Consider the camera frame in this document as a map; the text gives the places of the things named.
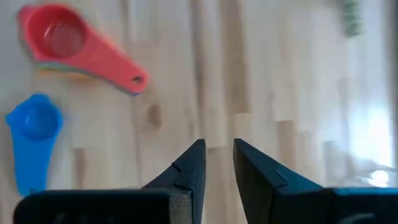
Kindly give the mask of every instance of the plastic measuring spoon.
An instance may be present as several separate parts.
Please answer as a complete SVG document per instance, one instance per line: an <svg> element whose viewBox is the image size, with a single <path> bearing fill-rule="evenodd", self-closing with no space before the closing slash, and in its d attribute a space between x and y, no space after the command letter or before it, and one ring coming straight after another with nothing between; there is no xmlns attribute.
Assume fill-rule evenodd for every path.
<svg viewBox="0 0 398 224"><path fill-rule="evenodd" d="M43 94L34 94L6 116L11 129L17 188L21 195L45 190L47 169L62 127L61 112Z"/></svg>
<svg viewBox="0 0 398 224"><path fill-rule="evenodd" d="M64 5L26 5L19 11L18 21L22 37L39 63L59 63L96 75L132 94L147 85L146 72Z"/></svg>

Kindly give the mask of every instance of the wood knot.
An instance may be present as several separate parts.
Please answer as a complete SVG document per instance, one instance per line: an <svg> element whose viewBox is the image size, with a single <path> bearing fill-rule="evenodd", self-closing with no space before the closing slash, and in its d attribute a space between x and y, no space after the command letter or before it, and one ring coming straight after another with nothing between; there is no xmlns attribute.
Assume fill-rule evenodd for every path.
<svg viewBox="0 0 398 224"><path fill-rule="evenodd" d="M162 110L158 104L151 105L147 110L147 119L156 128L162 125Z"/></svg>

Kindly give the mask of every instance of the blurry green object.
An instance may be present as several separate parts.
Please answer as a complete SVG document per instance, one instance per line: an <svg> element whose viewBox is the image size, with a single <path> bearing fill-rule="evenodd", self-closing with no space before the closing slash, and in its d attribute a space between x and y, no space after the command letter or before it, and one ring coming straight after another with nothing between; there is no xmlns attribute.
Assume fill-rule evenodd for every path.
<svg viewBox="0 0 398 224"><path fill-rule="evenodd" d="M360 0L340 0L343 8L343 22L347 37L359 35L362 31Z"/></svg>

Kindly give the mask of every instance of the stacked measuring spoons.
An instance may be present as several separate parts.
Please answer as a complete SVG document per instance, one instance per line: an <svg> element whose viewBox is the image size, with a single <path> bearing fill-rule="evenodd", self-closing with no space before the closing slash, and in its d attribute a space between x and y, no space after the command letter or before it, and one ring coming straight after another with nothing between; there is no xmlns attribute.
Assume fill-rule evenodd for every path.
<svg viewBox="0 0 398 224"><path fill-rule="evenodd" d="M146 72L68 6L26 5L17 18L40 68L99 77L133 95L147 85Z"/></svg>

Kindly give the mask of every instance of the blue measuring spoon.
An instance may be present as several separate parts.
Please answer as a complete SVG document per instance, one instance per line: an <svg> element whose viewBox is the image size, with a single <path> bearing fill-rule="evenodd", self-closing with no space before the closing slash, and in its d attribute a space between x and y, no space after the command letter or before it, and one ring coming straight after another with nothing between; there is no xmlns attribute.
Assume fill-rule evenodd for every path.
<svg viewBox="0 0 398 224"><path fill-rule="evenodd" d="M6 116L11 129L17 188L22 196L45 190L47 169L62 127L60 110L47 95L33 94Z"/></svg>

